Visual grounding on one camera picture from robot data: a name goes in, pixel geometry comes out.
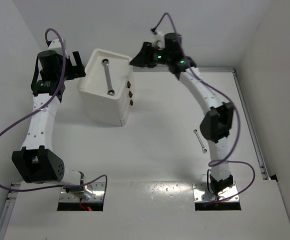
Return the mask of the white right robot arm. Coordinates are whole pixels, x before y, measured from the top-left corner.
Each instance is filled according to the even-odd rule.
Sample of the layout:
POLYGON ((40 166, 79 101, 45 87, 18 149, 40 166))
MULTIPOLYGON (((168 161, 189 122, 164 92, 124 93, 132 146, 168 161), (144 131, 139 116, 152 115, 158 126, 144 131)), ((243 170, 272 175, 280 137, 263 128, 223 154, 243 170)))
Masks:
POLYGON ((204 118, 199 125, 203 138, 207 141, 210 153, 210 187, 214 195, 233 185, 234 180, 227 162, 228 136, 233 124, 234 105, 219 99, 204 83, 196 63, 185 56, 179 45, 182 36, 167 33, 164 44, 145 41, 140 52, 130 61, 138 68, 155 68, 165 65, 193 95, 204 118))

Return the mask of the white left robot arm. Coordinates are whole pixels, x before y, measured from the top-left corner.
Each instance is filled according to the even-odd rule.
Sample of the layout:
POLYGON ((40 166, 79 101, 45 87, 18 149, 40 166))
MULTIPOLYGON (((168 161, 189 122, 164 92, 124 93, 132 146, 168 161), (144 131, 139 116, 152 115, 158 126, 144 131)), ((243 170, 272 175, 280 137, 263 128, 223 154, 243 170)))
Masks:
POLYGON ((72 65, 64 39, 48 41, 47 50, 37 54, 30 85, 36 114, 30 118, 21 149, 14 151, 11 158, 26 183, 64 185, 67 193, 88 201, 93 197, 92 185, 85 185, 82 172, 66 168, 52 149, 55 117, 66 88, 60 80, 62 67, 65 66, 65 80, 86 75, 79 52, 73 56, 76 65, 72 65))

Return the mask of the silver ratchet wrench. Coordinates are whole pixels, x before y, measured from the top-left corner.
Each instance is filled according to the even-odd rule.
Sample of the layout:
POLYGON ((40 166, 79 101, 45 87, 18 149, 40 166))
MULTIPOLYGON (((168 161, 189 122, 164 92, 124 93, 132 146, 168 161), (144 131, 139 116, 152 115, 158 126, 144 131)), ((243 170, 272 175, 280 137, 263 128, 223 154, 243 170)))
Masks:
POLYGON ((106 84, 107 84, 107 94, 109 96, 114 96, 115 95, 115 90, 113 89, 113 86, 112 86, 110 70, 109 70, 110 61, 107 58, 104 58, 101 61, 101 63, 103 65, 103 67, 104 67, 105 79, 106 79, 106 84))

